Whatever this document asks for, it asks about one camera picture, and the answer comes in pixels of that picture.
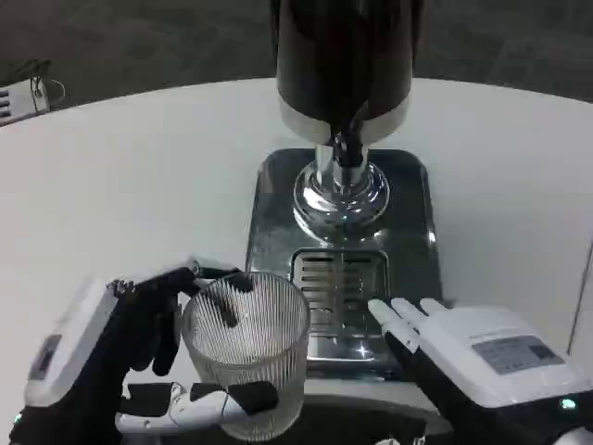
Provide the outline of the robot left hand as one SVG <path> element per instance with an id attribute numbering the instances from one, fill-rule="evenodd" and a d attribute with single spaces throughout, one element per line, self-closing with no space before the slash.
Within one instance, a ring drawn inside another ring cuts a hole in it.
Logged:
<path id="1" fill-rule="evenodd" d="M 28 373 L 12 444 L 157 444 L 177 435 L 269 413 L 269 381 L 167 380 L 180 346 L 180 295 L 214 280 L 246 293 L 239 268 L 192 257 L 140 280 L 91 280 L 45 337 Z"/>

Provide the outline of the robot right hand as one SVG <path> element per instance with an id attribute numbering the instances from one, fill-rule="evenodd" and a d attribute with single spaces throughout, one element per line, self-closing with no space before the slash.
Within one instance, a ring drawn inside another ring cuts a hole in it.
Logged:
<path id="1" fill-rule="evenodd" d="M 403 298 L 368 309 L 455 443 L 591 443 L 591 376 L 516 312 Z"/>

